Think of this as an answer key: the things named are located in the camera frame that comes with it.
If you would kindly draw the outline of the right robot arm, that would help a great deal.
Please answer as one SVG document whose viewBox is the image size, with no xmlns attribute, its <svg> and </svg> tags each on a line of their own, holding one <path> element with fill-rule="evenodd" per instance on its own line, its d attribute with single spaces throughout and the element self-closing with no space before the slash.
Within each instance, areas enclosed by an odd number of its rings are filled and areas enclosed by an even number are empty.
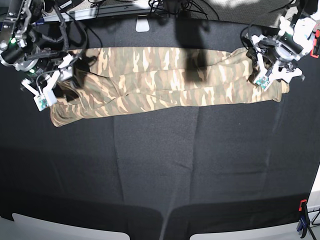
<svg viewBox="0 0 320 240">
<path fill-rule="evenodd" d="M 60 37 L 36 31 L 45 12 L 54 10 L 59 20 Z M 57 84 L 75 76 L 74 64 L 86 47 L 71 53 L 67 23 L 55 0 L 12 0 L 0 29 L 0 62 L 26 73 L 21 85 L 33 94 L 39 111 L 57 103 Z"/>
</svg>

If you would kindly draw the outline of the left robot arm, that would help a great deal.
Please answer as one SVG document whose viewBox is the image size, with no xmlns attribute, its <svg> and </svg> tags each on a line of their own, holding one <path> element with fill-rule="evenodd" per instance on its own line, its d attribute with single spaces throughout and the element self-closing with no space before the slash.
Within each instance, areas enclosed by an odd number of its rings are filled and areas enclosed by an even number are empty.
<svg viewBox="0 0 320 240">
<path fill-rule="evenodd" d="M 274 81 L 282 80 L 287 84 L 295 77 L 305 76 L 297 62 L 311 55 L 318 58 L 320 33 L 315 30 L 320 20 L 318 0 L 292 0 L 283 7 L 277 34 L 272 36 L 253 35 L 247 32 L 247 56 L 257 68 L 253 84 L 263 91 L 269 89 Z"/>
</svg>

